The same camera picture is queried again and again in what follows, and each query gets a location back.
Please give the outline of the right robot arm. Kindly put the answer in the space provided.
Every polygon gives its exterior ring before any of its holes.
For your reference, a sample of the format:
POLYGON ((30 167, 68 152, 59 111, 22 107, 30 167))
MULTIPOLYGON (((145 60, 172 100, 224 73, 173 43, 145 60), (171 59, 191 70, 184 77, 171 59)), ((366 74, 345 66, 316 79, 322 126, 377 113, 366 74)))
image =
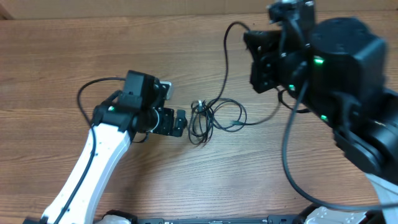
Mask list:
POLYGON ((268 7, 279 30, 243 35, 250 82, 263 93, 282 86, 333 131, 345 158, 364 172, 386 223, 397 222, 397 93, 386 87, 386 41, 354 17, 317 22, 313 1, 268 7))

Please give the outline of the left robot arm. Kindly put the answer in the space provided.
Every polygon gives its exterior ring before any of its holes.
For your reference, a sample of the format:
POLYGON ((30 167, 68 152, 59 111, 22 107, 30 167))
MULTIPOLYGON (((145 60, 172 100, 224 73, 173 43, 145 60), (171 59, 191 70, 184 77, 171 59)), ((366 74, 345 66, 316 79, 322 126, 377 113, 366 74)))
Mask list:
POLYGON ((95 106, 92 117, 85 117, 90 130, 82 153, 37 223, 93 223, 109 178, 136 134, 182 136, 186 112, 164 106, 172 96, 171 82, 133 70, 122 81, 122 90, 95 106))

